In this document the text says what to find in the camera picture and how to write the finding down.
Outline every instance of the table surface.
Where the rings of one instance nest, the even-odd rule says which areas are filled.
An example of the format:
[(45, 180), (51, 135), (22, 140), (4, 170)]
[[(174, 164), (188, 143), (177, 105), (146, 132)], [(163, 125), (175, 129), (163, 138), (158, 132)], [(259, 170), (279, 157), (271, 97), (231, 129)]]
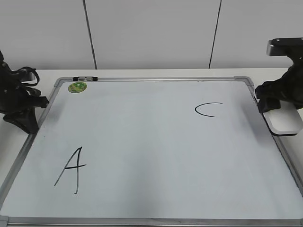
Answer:
[[(266, 80), (280, 78), (287, 69), (193, 69), (193, 70), (38, 70), (40, 83), (37, 86), (43, 96), (49, 96), (55, 81), (60, 77), (100, 78), (169, 78), (169, 77), (233, 77), (248, 76), (255, 87)], [(36, 109), (37, 118), (42, 112)], [(19, 153), (27, 134), (7, 122), (0, 121), (0, 184), (3, 183), (11, 165)], [(303, 132), (284, 137), (283, 143), (293, 160), (303, 163)]]

